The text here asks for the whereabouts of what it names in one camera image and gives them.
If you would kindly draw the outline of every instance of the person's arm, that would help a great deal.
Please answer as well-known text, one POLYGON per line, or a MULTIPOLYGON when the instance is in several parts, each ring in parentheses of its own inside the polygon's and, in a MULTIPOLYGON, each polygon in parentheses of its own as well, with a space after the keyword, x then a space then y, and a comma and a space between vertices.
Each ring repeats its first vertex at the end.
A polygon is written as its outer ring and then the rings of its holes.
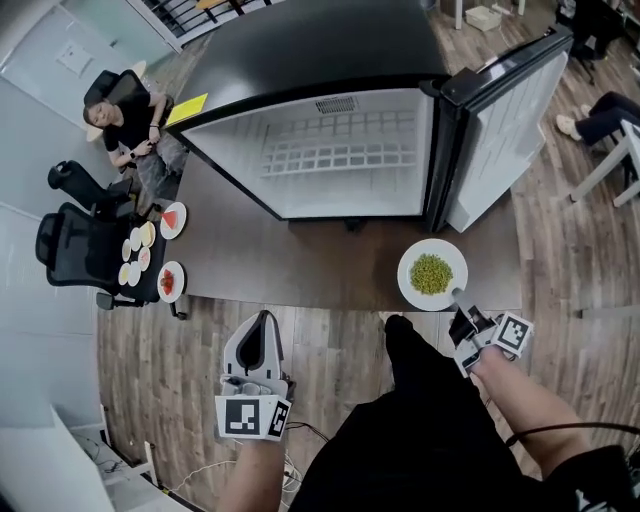
POLYGON ((220 512, 277 512, 282 496, 284 443, 244 441, 220 498, 220 512))
MULTIPOLYGON (((471 371, 482 381, 514 433, 581 421, 567 403, 536 384, 497 347, 483 349, 471 371)), ((522 439, 522 444, 540 466, 544 478, 565 460, 591 449, 583 429, 531 434, 522 439)))
POLYGON ((155 143, 160 140, 160 119, 162 119, 164 108, 167 106, 167 95, 152 92, 150 96, 149 106, 153 107, 153 119, 151 119, 149 126, 149 141, 155 143))
POLYGON ((152 147, 151 143, 148 140, 143 140, 140 144, 138 144, 138 146, 133 151, 129 151, 124 154, 120 153, 119 149, 116 149, 115 151, 108 151, 109 160, 111 160, 111 163, 115 167, 120 168, 127 165, 129 162, 133 161, 133 158, 131 157, 131 153, 133 153, 136 156, 148 155, 149 152, 151 151, 151 147, 152 147))

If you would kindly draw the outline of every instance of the green peas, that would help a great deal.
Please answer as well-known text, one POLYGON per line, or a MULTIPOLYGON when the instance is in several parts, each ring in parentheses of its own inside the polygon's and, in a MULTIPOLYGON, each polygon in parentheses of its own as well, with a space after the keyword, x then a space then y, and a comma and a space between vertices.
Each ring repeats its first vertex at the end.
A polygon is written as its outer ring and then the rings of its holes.
POLYGON ((420 293, 435 295, 444 293, 453 279, 451 267, 438 256, 423 254, 411 267, 409 272, 411 285, 420 293))

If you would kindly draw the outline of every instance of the open fridge door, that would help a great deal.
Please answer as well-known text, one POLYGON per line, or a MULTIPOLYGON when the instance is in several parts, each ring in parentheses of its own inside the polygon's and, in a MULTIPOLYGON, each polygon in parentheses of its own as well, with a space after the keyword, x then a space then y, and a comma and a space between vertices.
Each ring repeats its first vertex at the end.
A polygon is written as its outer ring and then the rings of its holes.
POLYGON ((571 33, 549 29, 478 71, 463 69, 437 95, 435 151, 425 198, 429 231, 462 232, 531 166, 545 143, 540 120, 564 71, 571 33))

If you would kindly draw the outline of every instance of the plate of peas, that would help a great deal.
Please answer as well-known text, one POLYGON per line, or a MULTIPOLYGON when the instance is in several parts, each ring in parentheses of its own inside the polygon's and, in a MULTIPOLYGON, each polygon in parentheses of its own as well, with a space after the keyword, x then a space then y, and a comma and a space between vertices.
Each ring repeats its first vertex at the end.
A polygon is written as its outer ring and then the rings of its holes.
POLYGON ((469 270, 453 244, 430 238, 413 244, 398 265, 398 286, 413 306, 423 311, 441 311, 453 304, 453 290, 464 290, 469 270))

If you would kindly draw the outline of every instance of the white plate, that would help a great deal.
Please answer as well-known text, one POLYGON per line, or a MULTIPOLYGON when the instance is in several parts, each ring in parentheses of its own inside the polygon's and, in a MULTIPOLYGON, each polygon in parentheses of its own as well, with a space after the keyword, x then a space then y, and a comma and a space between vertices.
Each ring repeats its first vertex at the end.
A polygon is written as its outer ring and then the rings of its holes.
POLYGON ((129 269, 129 279, 127 283, 129 286, 135 286, 140 282, 140 276, 142 275, 142 269, 140 268, 140 263, 137 261, 131 262, 131 268, 129 269))
POLYGON ((130 273, 131 273, 131 265, 129 265, 128 263, 124 263, 120 267, 120 272, 118 272, 118 284, 120 286, 124 286, 125 284, 127 284, 130 273))
POLYGON ((131 241, 127 238, 122 242, 122 259, 129 261, 129 258, 131 258, 131 241))
POLYGON ((160 298, 163 301, 168 302, 169 304, 177 301, 178 297, 180 297, 180 295, 182 295, 182 292, 184 291, 185 282, 186 277, 182 265, 180 265, 180 263, 178 263, 177 261, 168 261, 164 264, 162 269, 160 269, 160 273, 158 274, 158 293, 160 294, 160 298), (171 293, 169 295, 164 293, 162 285, 160 284, 160 281, 162 281, 162 278, 164 277, 165 270, 168 270, 173 274, 173 290, 171 290, 171 293))
POLYGON ((147 222, 142 225, 142 227, 140 228, 140 241, 142 242, 143 247, 151 247, 153 245, 153 242, 156 241, 156 227, 153 224, 153 222, 147 222), (145 233, 145 230, 147 229, 151 234, 151 238, 149 240, 145 240, 144 233, 145 233))
POLYGON ((133 228, 131 230, 129 240, 131 240, 131 250, 133 252, 139 251, 140 245, 142 244, 142 241, 140 240, 140 228, 133 228))
POLYGON ((160 234, 167 240, 173 240, 177 237, 187 222, 187 207, 182 203, 173 203, 169 205, 165 212, 175 211, 178 214, 178 225, 176 229, 171 229, 164 219, 160 221, 160 234))
POLYGON ((404 253, 398 264, 398 286, 404 298, 415 307, 424 311, 441 311, 453 304, 453 289, 464 290, 467 286, 469 270, 462 253, 455 245, 437 238, 421 240, 413 244, 404 253), (442 258, 450 267, 453 278, 444 293, 426 295, 411 285, 411 267, 423 254, 433 254, 442 258))
POLYGON ((138 264, 143 272, 151 265, 151 251, 148 247, 143 247, 138 253, 138 264))

